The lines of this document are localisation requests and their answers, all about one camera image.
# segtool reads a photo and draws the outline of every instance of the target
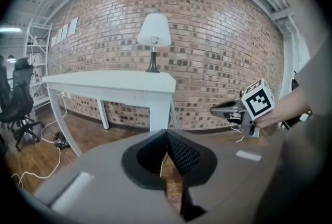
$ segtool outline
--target gray panel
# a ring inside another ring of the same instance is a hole
[[[47,206],[80,173],[95,178],[66,214],[81,223],[184,223],[164,191],[142,189],[123,172],[123,152],[158,131],[101,145],[47,180],[35,196]]]

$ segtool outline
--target wall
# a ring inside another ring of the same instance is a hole
[[[0,47],[0,55],[5,58],[5,66],[7,67],[7,78],[12,78],[12,72],[15,64],[7,62],[10,55],[14,55],[15,59],[18,60],[23,58],[23,46],[21,47]]]
[[[287,0],[295,16],[299,33],[303,35],[310,57],[330,32],[330,21],[316,0]]]
[[[299,41],[299,69],[301,70],[307,62],[310,60],[310,55],[307,47],[307,43],[303,37],[303,35],[300,36]]]
[[[150,48],[136,39],[151,12],[166,15],[172,44],[157,64],[177,81],[174,103],[183,129],[229,125],[210,115],[264,77],[277,97],[283,76],[283,38],[251,0],[71,0],[51,20],[52,36],[79,16],[76,33],[49,49],[49,75],[87,70],[142,70]],[[69,109],[100,118],[96,101],[79,96]],[[106,103],[111,122],[147,127],[149,112]]]

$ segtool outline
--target lamp base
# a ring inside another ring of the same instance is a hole
[[[145,72],[150,72],[150,73],[159,73],[159,70],[157,69],[156,66],[156,52],[151,52],[151,60],[148,69]]]

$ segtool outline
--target white lampshade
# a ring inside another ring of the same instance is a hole
[[[149,14],[144,20],[137,41],[142,45],[156,47],[171,45],[167,17],[158,13]]]

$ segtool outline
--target paper on wall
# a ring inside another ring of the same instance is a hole
[[[68,23],[66,25],[64,25],[62,28],[61,40],[66,39],[67,32],[68,32]]]
[[[62,28],[58,30],[57,44],[61,41]]]
[[[77,25],[77,20],[78,20],[78,17],[75,18],[75,19],[73,19],[71,21],[71,25],[70,25],[69,31],[68,31],[68,36],[75,33],[75,31],[76,31],[76,25]]]
[[[57,35],[52,37],[51,39],[51,47],[53,47],[55,44],[57,44]]]

